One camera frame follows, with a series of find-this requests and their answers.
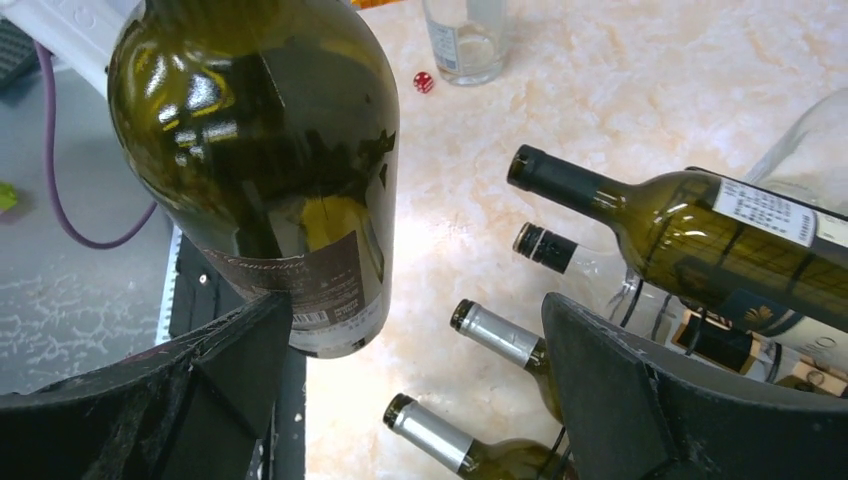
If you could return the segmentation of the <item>green wine bottle front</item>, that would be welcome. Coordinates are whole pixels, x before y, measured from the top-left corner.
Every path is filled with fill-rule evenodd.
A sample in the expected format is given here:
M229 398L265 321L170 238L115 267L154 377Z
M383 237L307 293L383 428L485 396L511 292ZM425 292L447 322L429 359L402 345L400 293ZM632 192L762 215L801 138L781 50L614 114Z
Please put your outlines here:
M537 383L547 411L558 423L564 423L544 338L469 299L457 304L450 326L530 374Z

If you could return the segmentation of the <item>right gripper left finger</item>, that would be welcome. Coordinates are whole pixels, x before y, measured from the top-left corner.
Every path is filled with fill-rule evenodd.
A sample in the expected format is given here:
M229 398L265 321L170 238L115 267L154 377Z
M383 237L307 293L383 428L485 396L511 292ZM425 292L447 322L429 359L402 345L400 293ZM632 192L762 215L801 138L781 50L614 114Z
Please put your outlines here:
M120 362L1 398L5 479L178 479L176 458L201 378L262 434L281 390L290 298L264 295Z

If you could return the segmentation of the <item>clear tall glass bottle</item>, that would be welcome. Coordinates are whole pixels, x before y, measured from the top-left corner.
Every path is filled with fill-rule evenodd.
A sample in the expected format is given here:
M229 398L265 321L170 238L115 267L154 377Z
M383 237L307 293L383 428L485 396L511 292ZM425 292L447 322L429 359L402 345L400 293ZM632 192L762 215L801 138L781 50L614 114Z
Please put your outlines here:
M744 180L846 215L847 90L837 90L810 107Z

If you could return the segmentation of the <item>green wine bottle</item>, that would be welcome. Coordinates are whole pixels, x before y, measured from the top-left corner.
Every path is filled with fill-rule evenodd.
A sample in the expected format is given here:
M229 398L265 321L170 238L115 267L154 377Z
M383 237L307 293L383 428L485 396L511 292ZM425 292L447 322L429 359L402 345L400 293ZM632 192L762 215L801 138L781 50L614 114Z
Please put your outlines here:
M571 464L558 472L562 456L539 442L516 438L484 443L403 393L390 401L383 423L461 479L578 477Z
M140 182L244 299L290 295L290 345L332 359L388 316L395 77L341 1L143 1L108 68Z
M547 411L558 423L564 423L544 338L469 299L457 304L450 326L530 374L537 383Z

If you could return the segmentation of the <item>dark bottle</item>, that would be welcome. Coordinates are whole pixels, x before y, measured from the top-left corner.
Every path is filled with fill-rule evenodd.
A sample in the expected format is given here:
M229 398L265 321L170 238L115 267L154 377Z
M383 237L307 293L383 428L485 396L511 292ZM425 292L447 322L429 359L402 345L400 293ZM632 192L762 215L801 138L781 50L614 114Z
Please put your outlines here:
M507 180L607 226L641 279L736 327L847 327L843 218L702 169L628 184L529 145Z

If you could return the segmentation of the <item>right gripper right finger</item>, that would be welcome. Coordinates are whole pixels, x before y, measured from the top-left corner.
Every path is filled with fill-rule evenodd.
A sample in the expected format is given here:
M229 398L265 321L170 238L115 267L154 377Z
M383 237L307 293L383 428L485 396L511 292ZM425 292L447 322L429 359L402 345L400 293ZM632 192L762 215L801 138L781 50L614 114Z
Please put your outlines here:
M541 317L583 479L843 479L847 403L756 382L548 293Z

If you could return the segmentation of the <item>square clear liquor bottle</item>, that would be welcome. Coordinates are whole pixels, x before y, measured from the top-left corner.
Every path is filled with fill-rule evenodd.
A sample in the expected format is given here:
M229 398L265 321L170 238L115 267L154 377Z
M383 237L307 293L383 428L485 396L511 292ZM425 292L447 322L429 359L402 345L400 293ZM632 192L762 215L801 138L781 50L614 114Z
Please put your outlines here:
M610 323L688 358L754 381L804 392L847 396L847 375L782 341L744 333L702 308L643 282L616 254L606 255L533 223L513 250L564 278L567 295Z

